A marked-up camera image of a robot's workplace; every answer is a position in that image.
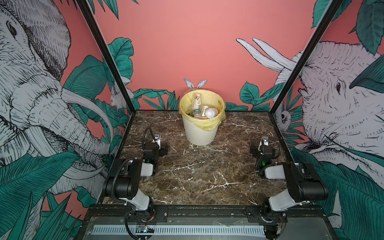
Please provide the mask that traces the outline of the clear bottle green band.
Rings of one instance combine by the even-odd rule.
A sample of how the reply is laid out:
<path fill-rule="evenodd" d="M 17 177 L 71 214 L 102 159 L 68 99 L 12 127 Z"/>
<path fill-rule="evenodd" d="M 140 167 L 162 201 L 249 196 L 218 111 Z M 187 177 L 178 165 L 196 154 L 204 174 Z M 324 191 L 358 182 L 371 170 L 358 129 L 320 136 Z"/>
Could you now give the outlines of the clear bottle green band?
<path fill-rule="evenodd" d="M 193 104 L 193 112 L 192 115 L 194 118 L 200 118 L 202 116 L 201 114 L 201 94 L 195 94 L 195 100 Z"/>

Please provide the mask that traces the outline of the white opaque bottle red cap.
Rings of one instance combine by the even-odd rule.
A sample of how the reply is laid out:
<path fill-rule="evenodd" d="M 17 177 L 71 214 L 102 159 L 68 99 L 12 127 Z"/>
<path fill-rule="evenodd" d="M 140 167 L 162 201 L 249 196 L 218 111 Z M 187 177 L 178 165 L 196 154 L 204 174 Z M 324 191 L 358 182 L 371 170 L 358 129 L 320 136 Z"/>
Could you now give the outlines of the white opaque bottle red cap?
<path fill-rule="evenodd" d="M 206 108 L 203 112 L 203 116 L 208 119 L 212 119 L 219 114 L 219 110 L 216 108 Z"/>

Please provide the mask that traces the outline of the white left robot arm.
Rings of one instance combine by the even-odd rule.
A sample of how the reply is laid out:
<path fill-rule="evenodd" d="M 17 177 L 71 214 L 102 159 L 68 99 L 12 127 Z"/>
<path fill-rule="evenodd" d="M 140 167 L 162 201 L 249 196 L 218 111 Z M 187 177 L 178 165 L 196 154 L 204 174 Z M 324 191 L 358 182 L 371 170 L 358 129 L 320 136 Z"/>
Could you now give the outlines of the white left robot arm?
<path fill-rule="evenodd" d="M 168 154 L 168 145 L 144 144 L 141 159 L 116 159 L 102 187 L 102 195 L 132 207 L 134 211 L 152 215 L 153 200 L 140 189 L 142 177 L 152 177 L 157 173 L 160 157 Z"/>

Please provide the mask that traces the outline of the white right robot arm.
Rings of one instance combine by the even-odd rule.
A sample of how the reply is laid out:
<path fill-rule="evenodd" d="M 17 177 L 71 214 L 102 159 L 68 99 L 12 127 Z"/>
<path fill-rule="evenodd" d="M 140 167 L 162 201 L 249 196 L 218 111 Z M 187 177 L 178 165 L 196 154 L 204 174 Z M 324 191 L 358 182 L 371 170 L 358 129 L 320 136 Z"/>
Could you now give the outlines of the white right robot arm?
<path fill-rule="evenodd" d="M 311 163 L 284 162 L 273 165 L 272 160 L 277 158 L 275 151 L 263 144 L 250 147 L 250 154 L 257 160 L 255 172 L 261 178 L 284 180 L 287 185 L 281 193 L 265 199 L 261 209 L 264 215 L 328 198 L 329 191 Z"/>

